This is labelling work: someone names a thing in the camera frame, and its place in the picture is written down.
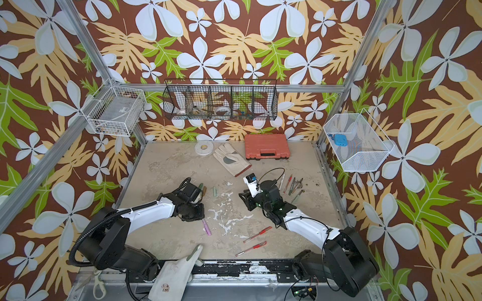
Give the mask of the dark green pen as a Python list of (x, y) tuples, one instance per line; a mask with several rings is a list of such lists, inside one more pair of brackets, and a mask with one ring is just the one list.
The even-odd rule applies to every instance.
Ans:
[(292, 183), (291, 183), (291, 186), (290, 186), (290, 189), (289, 189), (289, 193), (288, 195), (291, 195), (292, 194), (292, 191), (295, 187), (295, 184), (296, 184), (296, 177), (293, 179)]

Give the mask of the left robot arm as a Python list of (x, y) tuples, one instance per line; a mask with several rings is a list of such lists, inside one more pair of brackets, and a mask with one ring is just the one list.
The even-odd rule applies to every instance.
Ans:
[(144, 249), (126, 244), (130, 234), (162, 219), (178, 217), (185, 222), (205, 217), (203, 190), (186, 178), (174, 191), (161, 193), (154, 201), (127, 209), (103, 208), (77, 238), (69, 253), (74, 267), (114, 269), (130, 278), (152, 281), (160, 261)]

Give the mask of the red gel pen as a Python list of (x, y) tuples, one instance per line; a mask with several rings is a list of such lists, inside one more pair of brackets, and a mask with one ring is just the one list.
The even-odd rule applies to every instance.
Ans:
[(271, 229), (272, 229), (272, 227), (267, 227), (267, 228), (261, 230), (260, 232), (256, 233), (255, 235), (253, 235), (253, 236), (245, 239), (245, 240), (243, 241), (243, 243), (248, 243), (249, 241), (251, 241), (251, 240), (253, 240), (253, 239), (255, 239), (255, 238), (257, 238), (257, 237), (259, 237), (259, 236), (261, 236), (261, 235), (263, 235), (263, 234), (265, 234), (266, 232), (268, 232), (268, 231), (271, 230)]
[(285, 188), (284, 188), (284, 190), (283, 190), (283, 193), (286, 193), (286, 192), (287, 192), (287, 190), (288, 190), (288, 188), (289, 188), (289, 186), (290, 186), (291, 180), (292, 180), (292, 174), (290, 175), (290, 177), (289, 177), (289, 179), (288, 179), (288, 181), (287, 181), (287, 183), (286, 183), (286, 186), (285, 186)]
[(246, 254), (246, 253), (248, 253), (248, 252), (250, 252), (250, 251), (252, 251), (252, 250), (256, 250), (256, 249), (258, 249), (258, 248), (262, 248), (262, 247), (264, 247), (265, 245), (267, 245), (267, 242), (266, 242), (266, 241), (261, 242), (261, 243), (258, 243), (258, 244), (256, 244), (256, 245), (254, 245), (253, 247), (250, 247), (250, 248), (248, 248), (248, 249), (246, 249), (246, 250), (244, 250), (244, 251), (241, 251), (241, 252), (237, 253), (235, 256), (236, 256), (236, 257), (240, 257), (240, 256), (242, 256), (243, 254)]

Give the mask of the light green pen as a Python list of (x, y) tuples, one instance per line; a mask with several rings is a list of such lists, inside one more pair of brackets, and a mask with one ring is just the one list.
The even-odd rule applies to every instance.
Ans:
[(305, 192), (305, 189), (302, 189), (296, 196), (295, 198), (293, 199), (293, 201), (291, 202), (291, 204), (295, 204), (298, 199), (300, 198), (300, 196)]

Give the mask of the white marker pen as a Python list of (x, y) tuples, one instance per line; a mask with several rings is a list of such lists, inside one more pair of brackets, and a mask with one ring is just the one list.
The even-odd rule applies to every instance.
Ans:
[(279, 188), (280, 190), (282, 189), (282, 185), (283, 185), (285, 176), (286, 176), (285, 174), (282, 175), (281, 180), (280, 180), (280, 183), (279, 183), (279, 185), (278, 185), (278, 188)]

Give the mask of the pink pen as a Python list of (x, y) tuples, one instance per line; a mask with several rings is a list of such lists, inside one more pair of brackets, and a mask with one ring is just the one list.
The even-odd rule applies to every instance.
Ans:
[(209, 225), (208, 225), (207, 221), (205, 219), (202, 219), (202, 223), (203, 223), (204, 230), (206, 231), (206, 234), (208, 236), (212, 236), (212, 232), (209, 228)]

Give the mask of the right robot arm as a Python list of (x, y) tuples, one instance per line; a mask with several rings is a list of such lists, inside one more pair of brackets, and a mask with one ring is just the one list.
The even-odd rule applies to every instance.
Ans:
[(356, 297), (379, 273), (379, 265), (354, 228), (339, 229), (309, 217), (282, 199), (275, 180), (259, 183), (250, 174), (243, 181), (247, 189), (239, 197), (249, 211), (261, 209), (275, 227), (299, 234), (320, 248), (320, 253), (305, 250), (294, 257), (292, 268), (297, 279), (324, 280), (335, 284), (335, 291)]

